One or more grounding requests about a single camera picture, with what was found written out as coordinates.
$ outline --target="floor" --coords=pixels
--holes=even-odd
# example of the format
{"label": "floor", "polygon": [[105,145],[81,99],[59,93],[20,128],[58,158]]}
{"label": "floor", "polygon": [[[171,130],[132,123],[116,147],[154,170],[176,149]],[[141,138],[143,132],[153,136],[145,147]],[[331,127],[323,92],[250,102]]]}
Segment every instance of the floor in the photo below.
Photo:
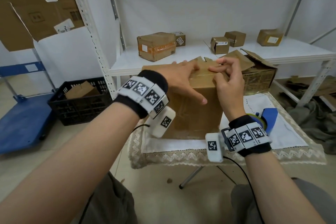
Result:
{"label": "floor", "polygon": [[[36,92],[26,75],[10,78],[10,83],[23,95]],[[5,84],[0,84],[0,117],[14,104]],[[39,146],[0,155],[0,201],[85,126],[79,124],[65,127],[57,121]],[[290,176],[308,180],[336,198],[336,156],[328,155],[327,160],[325,166],[291,164],[284,165],[284,168]],[[233,182],[216,167],[205,167],[180,190],[179,184],[194,170],[195,167],[191,166],[162,165],[133,170],[127,157],[127,145],[111,167],[111,173],[133,193],[140,223],[231,223],[230,193]],[[246,183],[238,167],[225,167],[224,171],[236,183]]]}

